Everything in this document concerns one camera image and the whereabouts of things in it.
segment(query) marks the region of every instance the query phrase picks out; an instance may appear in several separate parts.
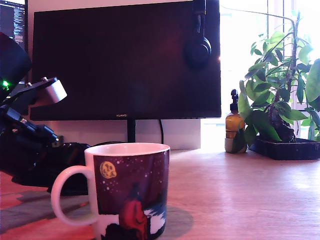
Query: moon illustration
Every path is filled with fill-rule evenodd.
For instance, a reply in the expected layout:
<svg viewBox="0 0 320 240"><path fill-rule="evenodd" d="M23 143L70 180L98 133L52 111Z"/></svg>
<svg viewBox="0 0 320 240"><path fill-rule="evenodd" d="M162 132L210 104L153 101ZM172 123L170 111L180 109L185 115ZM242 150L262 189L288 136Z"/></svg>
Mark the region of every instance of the moon illustration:
<svg viewBox="0 0 320 240"><path fill-rule="evenodd" d="M100 165L100 173L106 179L112 179L117 176L116 167L109 161L104 161Z"/></svg>

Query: desk surface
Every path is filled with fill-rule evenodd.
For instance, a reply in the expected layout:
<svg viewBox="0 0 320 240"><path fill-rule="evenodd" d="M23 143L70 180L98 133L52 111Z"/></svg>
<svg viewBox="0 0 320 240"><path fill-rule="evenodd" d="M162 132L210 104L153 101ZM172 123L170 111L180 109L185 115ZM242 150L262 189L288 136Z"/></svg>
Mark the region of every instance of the desk surface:
<svg viewBox="0 0 320 240"><path fill-rule="evenodd" d="M45 188L1 173L1 240L92 240L90 226L56 218ZM276 161L254 152L172 151L166 230L159 240L319 240L320 161ZM88 196L64 197L69 216Z"/></svg>

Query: mug handle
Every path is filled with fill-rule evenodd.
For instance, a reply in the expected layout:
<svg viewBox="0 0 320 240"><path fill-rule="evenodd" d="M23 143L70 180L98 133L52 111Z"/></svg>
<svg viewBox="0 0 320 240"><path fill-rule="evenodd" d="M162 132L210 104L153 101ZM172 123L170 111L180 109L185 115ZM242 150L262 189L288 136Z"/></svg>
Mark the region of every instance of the mug handle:
<svg viewBox="0 0 320 240"><path fill-rule="evenodd" d="M51 205L55 215L61 219L63 222L73 226L83 226L90 225L95 223L98 220L97 215L93 212L90 212L87 215L77 217L76 219L66 216L60 205L60 195L61 189L65 184L66 180L74 174L83 174L85 177L90 180L94 178L93 171L87 166L70 166L63 170L55 179L54 184L51 190Z"/></svg>

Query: white wall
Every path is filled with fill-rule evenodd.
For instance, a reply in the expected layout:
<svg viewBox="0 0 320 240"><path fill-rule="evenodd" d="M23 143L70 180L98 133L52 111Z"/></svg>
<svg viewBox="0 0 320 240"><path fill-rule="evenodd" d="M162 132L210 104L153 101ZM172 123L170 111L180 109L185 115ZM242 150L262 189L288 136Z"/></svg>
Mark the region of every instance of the white wall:
<svg viewBox="0 0 320 240"><path fill-rule="evenodd" d="M29 48L32 57L34 12L78 9L106 6L134 5L145 3L179 2L177 0L29 0L28 30ZM115 121L50 121L45 124L56 134L64 135L66 142L80 142L94 145L106 141L126 141L125 120ZM172 149L200 148L200 120L163 120L164 143ZM137 142L161 142L161 132L157 120L138 120L136 124Z"/></svg>

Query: red-cloaked figure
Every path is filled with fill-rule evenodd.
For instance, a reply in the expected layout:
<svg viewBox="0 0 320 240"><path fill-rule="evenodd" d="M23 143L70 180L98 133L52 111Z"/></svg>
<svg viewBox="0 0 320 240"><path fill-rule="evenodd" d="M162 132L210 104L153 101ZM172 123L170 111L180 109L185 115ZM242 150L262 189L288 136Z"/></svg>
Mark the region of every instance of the red-cloaked figure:
<svg viewBox="0 0 320 240"><path fill-rule="evenodd" d="M139 240L148 240L148 218L145 215L139 198L139 188L136 184L124 202L119 213L119 224L127 230L136 230Z"/></svg>

